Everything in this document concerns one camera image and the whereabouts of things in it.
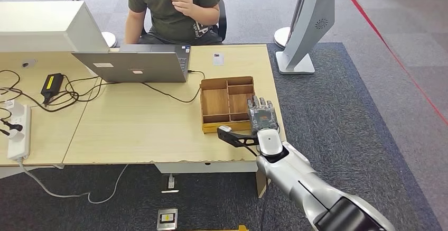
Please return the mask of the person's left hand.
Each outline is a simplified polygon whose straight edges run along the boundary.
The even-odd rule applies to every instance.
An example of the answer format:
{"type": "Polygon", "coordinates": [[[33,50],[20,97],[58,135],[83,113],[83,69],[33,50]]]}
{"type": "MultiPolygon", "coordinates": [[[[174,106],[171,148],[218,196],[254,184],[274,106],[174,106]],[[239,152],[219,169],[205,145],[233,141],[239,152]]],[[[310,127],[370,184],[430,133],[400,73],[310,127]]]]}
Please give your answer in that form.
{"type": "Polygon", "coordinates": [[[185,16],[193,15],[193,0],[171,0],[174,8],[185,16]]]}

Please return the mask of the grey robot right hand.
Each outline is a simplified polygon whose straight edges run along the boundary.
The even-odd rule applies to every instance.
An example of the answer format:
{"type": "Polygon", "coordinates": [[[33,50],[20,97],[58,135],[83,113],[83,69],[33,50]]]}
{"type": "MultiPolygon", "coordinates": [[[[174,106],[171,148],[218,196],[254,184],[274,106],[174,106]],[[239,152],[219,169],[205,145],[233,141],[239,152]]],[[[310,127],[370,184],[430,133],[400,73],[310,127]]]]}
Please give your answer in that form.
{"type": "Polygon", "coordinates": [[[265,100],[263,97],[258,98],[253,95],[247,99],[248,116],[251,127],[251,135],[264,129],[273,129],[279,132],[279,124],[273,103],[265,100]]]}

